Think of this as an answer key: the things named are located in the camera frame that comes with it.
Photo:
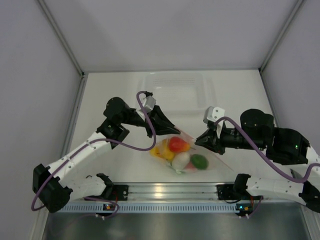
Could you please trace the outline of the green fake avocado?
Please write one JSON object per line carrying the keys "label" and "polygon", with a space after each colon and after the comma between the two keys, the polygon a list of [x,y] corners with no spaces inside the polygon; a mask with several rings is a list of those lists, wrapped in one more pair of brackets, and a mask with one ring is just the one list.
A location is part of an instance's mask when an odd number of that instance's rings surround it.
{"label": "green fake avocado", "polygon": [[190,157],[192,165],[198,170],[206,170],[209,166],[209,161],[204,155],[192,154]]}

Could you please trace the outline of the clear zip top bag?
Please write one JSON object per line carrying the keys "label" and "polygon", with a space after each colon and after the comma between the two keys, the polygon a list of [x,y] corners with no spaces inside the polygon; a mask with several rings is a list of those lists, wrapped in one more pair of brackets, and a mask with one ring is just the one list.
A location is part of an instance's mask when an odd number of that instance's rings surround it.
{"label": "clear zip top bag", "polygon": [[195,145],[195,139],[184,131],[158,137],[149,154],[176,174],[206,172],[219,167],[233,171],[216,153]]}

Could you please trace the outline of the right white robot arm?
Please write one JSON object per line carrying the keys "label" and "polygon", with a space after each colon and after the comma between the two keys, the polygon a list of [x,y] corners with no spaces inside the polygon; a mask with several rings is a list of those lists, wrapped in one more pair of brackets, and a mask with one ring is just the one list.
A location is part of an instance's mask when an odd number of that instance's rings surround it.
{"label": "right white robot arm", "polygon": [[218,188],[221,200],[279,198],[320,211],[320,155],[298,131],[276,127],[274,117],[259,109],[248,109],[240,124],[225,116],[220,107],[205,110],[207,130],[195,144],[223,155],[227,148],[254,150],[281,180],[239,173],[231,187]]}

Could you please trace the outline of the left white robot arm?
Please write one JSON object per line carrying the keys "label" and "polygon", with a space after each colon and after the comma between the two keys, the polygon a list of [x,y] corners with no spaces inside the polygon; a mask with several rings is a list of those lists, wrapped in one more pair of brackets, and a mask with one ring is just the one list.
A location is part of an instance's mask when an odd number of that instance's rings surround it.
{"label": "left white robot arm", "polygon": [[[138,96],[141,94],[145,98],[143,101],[137,98],[139,109],[129,107],[120,97],[111,98],[103,112],[105,120],[85,142],[59,160],[47,166],[39,164],[34,168],[32,190],[35,197],[31,203],[32,211],[40,210],[35,206],[37,200],[50,213],[56,213],[73,200],[87,197],[109,199],[114,184],[108,176],[98,173],[76,180],[79,171],[117,146],[147,152],[156,146],[157,136],[181,133],[164,115],[151,92],[137,93]],[[130,133],[125,125],[145,128],[147,136],[153,139],[152,145],[141,148],[124,143]]]}

